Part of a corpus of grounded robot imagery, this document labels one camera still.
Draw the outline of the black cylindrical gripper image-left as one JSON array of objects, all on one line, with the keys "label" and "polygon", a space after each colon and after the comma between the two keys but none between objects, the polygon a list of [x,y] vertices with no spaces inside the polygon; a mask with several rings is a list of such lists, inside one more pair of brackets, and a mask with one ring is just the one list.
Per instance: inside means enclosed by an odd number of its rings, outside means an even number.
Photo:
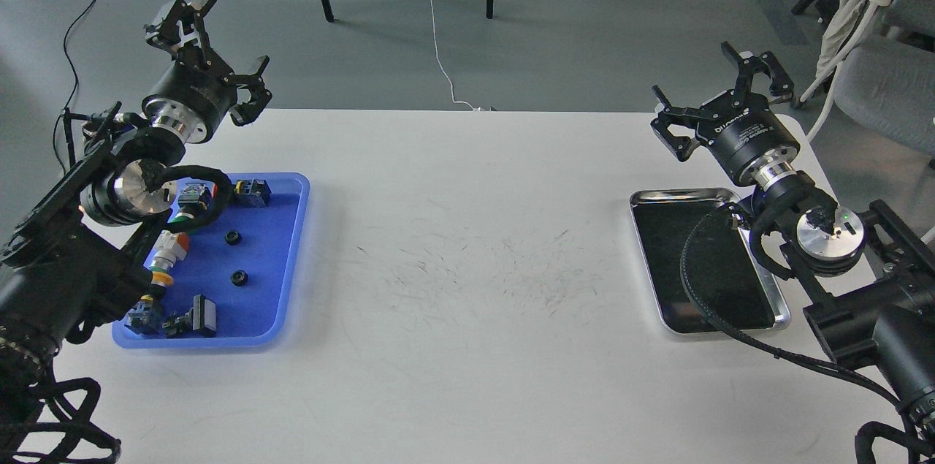
[{"label": "black cylindrical gripper image-left", "polygon": [[[219,68],[204,24],[216,2],[167,2],[145,27],[147,44],[166,51],[175,63],[143,99],[142,111],[151,126],[172,132],[183,143],[210,141],[227,112],[237,127],[253,123],[272,98],[263,78],[268,56],[257,58],[250,74],[224,75],[226,87],[200,71]],[[247,100],[236,102],[236,90],[246,91]]]}]

